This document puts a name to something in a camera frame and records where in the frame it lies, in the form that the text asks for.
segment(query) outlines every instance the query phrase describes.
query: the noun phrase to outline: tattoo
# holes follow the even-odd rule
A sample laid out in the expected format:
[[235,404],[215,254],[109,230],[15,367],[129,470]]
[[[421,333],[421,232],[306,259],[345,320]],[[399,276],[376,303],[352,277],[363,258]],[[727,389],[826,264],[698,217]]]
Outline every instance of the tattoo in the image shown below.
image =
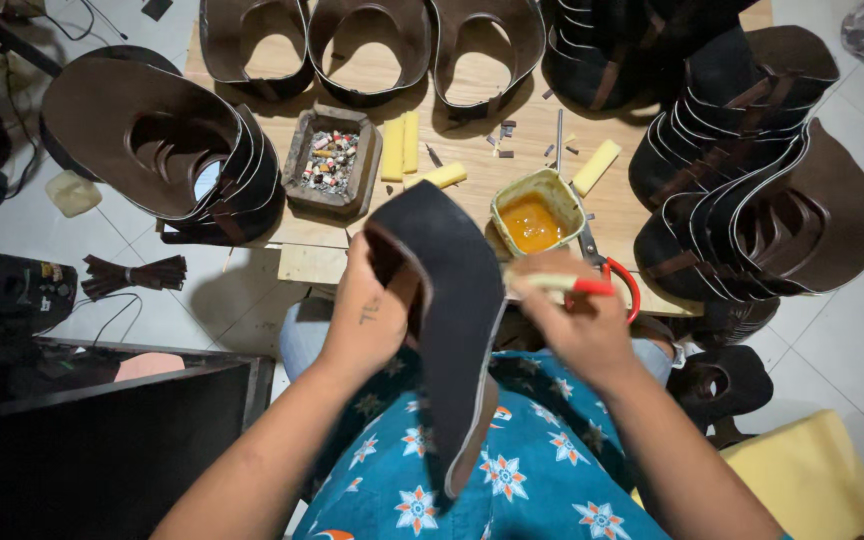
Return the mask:
[[362,306],[362,314],[359,316],[359,324],[366,321],[375,321],[376,317],[373,314],[378,313],[378,307],[382,303],[381,297],[375,297],[369,303]]

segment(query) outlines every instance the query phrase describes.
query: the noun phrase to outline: hand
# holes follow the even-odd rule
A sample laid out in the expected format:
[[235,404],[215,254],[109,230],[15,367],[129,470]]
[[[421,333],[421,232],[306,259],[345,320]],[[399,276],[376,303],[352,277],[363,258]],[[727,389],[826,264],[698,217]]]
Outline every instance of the hand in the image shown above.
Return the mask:
[[383,287],[370,263],[371,250],[359,232],[348,247],[348,265],[339,280],[335,309],[317,362],[363,385],[402,346],[409,307],[419,276],[403,267]]
[[[524,256],[510,265],[510,271],[515,276],[543,273],[602,279],[598,270],[567,249]],[[642,369],[632,351],[625,302],[618,292],[614,296],[573,296],[566,310],[524,278],[517,278],[511,288],[522,298],[522,311],[552,350],[596,389],[607,387],[630,370]]]

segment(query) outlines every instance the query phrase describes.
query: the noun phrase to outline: person's left hand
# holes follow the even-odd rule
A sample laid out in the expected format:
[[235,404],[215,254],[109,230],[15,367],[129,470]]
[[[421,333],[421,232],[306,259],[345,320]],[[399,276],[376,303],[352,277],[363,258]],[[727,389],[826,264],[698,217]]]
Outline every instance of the person's left hand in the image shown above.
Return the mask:
[[409,307],[419,276],[403,267],[383,287],[369,261],[362,232],[348,247],[348,265],[339,281],[335,310],[317,362],[329,364],[356,385],[363,385],[402,346]]

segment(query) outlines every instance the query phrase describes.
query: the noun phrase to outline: wooden workbench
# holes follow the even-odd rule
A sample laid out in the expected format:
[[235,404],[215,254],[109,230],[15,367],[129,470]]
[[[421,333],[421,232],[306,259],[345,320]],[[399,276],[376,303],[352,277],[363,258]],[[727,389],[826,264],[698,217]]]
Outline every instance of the wooden workbench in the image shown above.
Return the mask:
[[[742,14],[742,24],[747,30],[763,28],[772,23],[772,9],[768,0],[762,0]],[[259,41],[246,71],[255,78],[282,77],[294,72],[302,63],[302,37],[298,31],[281,22],[284,17],[273,11],[259,13],[258,17],[273,22],[274,35]],[[361,28],[367,28],[364,35]],[[467,27],[469,39],[460,41],[461,57],[448,97],[455,102],[472,103],[495,95],[499,87],[509,81],[511,49],[506,37],[492,23],[475,21]],[[325,51],[324,69],[330,77],[349,88],[363,92],[374,92],[390,88],[399,78],[400,67],[395,54],[398,36],[390,20],[378,13],[362,13],[346,21]],[[331,53],[344,56],[334,59]],[[189,43],[185,76],[206,87],[233,104],[247,104],[258,117],[266,135],[279,153],[282,161],[292,143],[296,120],[300,112],[320,103],[332,107],[347,106],[335,100],[315,80],[306,92],[280,103],[268,103],[247,96],[231,87],[211,79],[202,58],[199,45],[198,23]],[[484,87],[491,82],[494,88]],[[459,124],[450,121],[442,103],[436,98],[431,74],[425,80],[407,89],[390,103],[375,108],[363,109],[371,121],[382,129],[382,124],[406,111],[419,114],[419,162],[418,171],[426,172],[434,167],[426,153],[426,144],[435,149],[442,162],[462,162],[468,171],[468,179],[444,190],[483,229],[486,237],[496,247],[499,259],[508,259],[490,222],[490,203],[498,190],[511,181],[531,173],[555,161],[555,153],[544,155],[546,148],[556,139],[556,117],[558,109],[564,109],[563,136],[575,134],[576,139],[568,144],[579,151],[573,154],[562,152],[562,176],[570,178],[592,156],[599,144],[611,139],[622,148],[622,153],[608,168],[594,189],[584,198],[585,211],[595,215],[589,225],[599,251],[636,271],[633,257],[633,241],[639,233],[649,212],[642,207],[629,186],[628,169],[633,153],[639,146],[645,129],[658,110],[650,107],[642,110],[622,110],[611,113],[595,113],[575,104],[563,104],[553,95],[544,99],[548,90],[541,67],[534,69],[510,104],[502,108],[495,117]],[[500,159],[493,156],[493,147],[486,141],[492,134],[498,139],[498,124],[504,119],[518,123],[512,137],[502,141],[503,150],[513,150],[514,158]],[[369,211],[402,192],[400,183],[375,182]],[[352,223],[336,223],[320,217],[303,215],[286,207],[282,219],[269,234],[246,245],[251,248],[276,248],[282,250],[279,278],[307,283],[335,284],[345,268],[345,248],[349,246],[347,232],[357,233],[365,218]],[[642,285],[642,312],[664,315],[696,315],[702,313],[700,303],[676,299],[654,289],[639,280]]]

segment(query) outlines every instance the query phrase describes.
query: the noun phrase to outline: wrist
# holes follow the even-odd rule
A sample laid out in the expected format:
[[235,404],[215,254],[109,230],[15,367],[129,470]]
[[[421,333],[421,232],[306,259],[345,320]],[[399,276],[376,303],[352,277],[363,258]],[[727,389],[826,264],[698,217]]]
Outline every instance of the wrist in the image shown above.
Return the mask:
[[656,381],[634,355],[628,361],[612,366],[589,366],[579,372],[590,387],[606,403],[623,396],[635,396],[643,387]]
[[366,366],[367,362],[349,357],[338,357],[328,349],[322,349],[309,369],[316,368],[318,376],[326,380],[329,387],[353,395],[363,387],[374,373]]

